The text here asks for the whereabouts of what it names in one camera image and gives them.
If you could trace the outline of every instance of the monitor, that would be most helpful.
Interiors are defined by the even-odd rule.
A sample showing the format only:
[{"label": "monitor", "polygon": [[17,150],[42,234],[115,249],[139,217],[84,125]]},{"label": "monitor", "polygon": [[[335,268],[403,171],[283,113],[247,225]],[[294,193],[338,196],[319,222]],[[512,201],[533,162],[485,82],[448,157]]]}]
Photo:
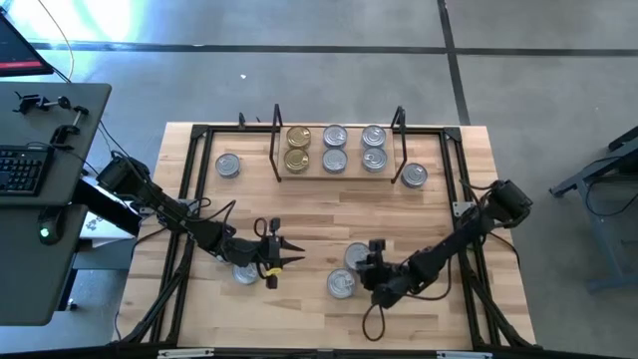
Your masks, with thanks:
[{"label": "monitor", "polygon": [[0,77],[51,74],[51,65],[0,15]]}]

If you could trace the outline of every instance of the black desk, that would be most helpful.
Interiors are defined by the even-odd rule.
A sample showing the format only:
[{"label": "black desk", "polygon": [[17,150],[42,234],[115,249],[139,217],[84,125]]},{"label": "black desk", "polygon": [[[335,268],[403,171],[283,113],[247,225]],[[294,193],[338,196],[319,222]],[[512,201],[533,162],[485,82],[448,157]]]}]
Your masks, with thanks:
[{"label": "black desk", "polygon": [[[85,159],[98,124],[111,94],[108,84],[46,84],[46,83],[0,83],[0,144],[23,146],[32,141],[45,144],[60,125],[71,125],[76,117],[73,110],[56,106],[45,112],[33,109],[27,115],[11,112],[18,108],[20,95],[44,95],[55,102],[66,96],[71,106],[82,106],[89,110],[87,116],[78,122],[79,136],[69,136],[67,144],[74,147],[69,152]],[[49,168],[47,180],[38,196],[0,196],[0,205],[64,205],[71,201],[83,163],[72,155],[54,153],[54,161]]]},{"label": "black desk", "polygon": [[[49,143],[60,125],[71,125],[76,113],[52,108],[33,109],[26,116],[13,113],[21,95],[44,95],[49,101],[66,96],[72,106],[83,106],[89,115],[78,123],[80,133],[67,143],[73,153],[85,159],[111,92],[107,84],[49,84],[0,82],[0,144]],[[80,180],[84,164],[77,158],[55,151],[40,195],[0,197],[0,325],[45,325],[66,301],[75,279],[71,267],[87,211],[101,216],[137,235],[140,218]],[[68,205],[65,231],[54,245],[44,245],[38,237],[38,214],[45,206]]]}]

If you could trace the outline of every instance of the keyboard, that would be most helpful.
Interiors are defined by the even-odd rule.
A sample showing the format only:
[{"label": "keyboard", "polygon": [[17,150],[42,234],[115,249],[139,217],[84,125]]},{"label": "keyboard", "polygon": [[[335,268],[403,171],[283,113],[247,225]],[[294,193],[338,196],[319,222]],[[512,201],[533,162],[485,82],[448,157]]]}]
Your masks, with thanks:
[{"label": "keyboard", "polygon": [[38,195],[53,148],[0,145],[0,195]]}]

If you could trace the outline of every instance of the wooden plank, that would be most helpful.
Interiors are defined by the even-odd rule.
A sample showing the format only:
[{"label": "wooden plank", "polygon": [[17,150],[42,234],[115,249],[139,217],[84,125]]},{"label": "wooden plank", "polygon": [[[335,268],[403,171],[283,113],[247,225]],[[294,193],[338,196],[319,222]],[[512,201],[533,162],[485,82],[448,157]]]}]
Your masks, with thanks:
[{"label": "wooden plank", "polygon": [[286,142],[286,135],[290,127],[281,129],[281,141],[279,141],[278,163],[279,175],[283,179],[294,180],[390,180],[397,173],[395,167],[395,142],[393,141],[392,131],[386,129],[386,142],[383,150],[388,155],[388,163],[385,168],[378,173],[370,173],[363,168],[362,158],[365,148],[361,145],[361,135],[363,128],[348,127],[348,141],[343,151],[348,157],[348,165],[341,174],[332,175],[323,169],[323,154],[327,148],[323,143],[324,126],[307,126],[310,130],[310,147],[306,150],[310,159],[310,166],[303,174],[293,174],[288,171],[284,162],[286,152],[290,150]]},{"label": "wooden plank", "polygon": [[[155,182],[175,195],[192,124],[166,126],[159,153]],[[476,185],[496,179],[496,171],[484,127],[462,128],[470,178]],[[395,146],[400,139],[394,139]],[[452,291],[444,300],[423,302],[405,298],[386,311],[386,336],[369,342],[361,332],[361,318],[370,305],[370,293],[358,288],[355,296],[338,300],[326,291],[331,270],[343,266],[345,248],[354,241],[388,240],[386,257],[401,261],[415,250],[440,241],[452,231],[446,180],[439,141],[435,137],[408,135],[409,162],[423,165],[429,178],[422,188],[406,188],[399,181],[373,180],[284,180],[276,181],[268,150],[267,134],[217,134],[211,162],[225,152],[242,160],[236,179],[223,179],[209,167],[204,195],[212,214],[229,200],[237,206],[230,224],[237,236],[254,239],[252,223],[260,216],[281,216],[281,233],[306,248],[306,259],[287,266],[279,288],[268,290],[263,281],[244,286],[232,279],[231,267],[216,262],[197,249],[179,336],[180,346],[288,347],[351,349],[469,349],[471,347],[461,278],[452,261]],[[395,159],[401,154],[395,153]],[[201,145],[197,149],[191,195],[195,186]],[[458,178],[458,165],[453,161]],[[150,219],[141,235],[158,228]],[[497,234],[511,240],[509,231]],[[164,232],[136,248],[120,309],[119,327],[126,335],[153,303],[160,283],[168,233]],[[183,241],[176,262],[181,257]],[[493,298],[521,336],[534,340],[520,273],[515,256],[502,243],[488,240],[484,246]],[[446,290],[448,275],[423,294]],[[169,327],[171,300],[164,318],[163,334]],[[478,303],[483,338],[487,332]],[[369,330],[379,330],[377,310],[369,318]]]}]

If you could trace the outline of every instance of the gold can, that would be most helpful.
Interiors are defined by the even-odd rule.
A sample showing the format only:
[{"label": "gold can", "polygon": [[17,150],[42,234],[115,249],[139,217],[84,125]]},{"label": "gold can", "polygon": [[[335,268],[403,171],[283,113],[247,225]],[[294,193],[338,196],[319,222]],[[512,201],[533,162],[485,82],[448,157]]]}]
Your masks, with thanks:
[{"label": "gold can", "polygon": [[303,126],[293,126],[286,134],[291,149],[306,150],[310,146],[310,130]]},{"label": "gold can", "polygon": [[286,163],[288,171],[296,175],[306,172],[310,166],[308,153],[300,149],[288,150],[283,157],[283,161]]}]

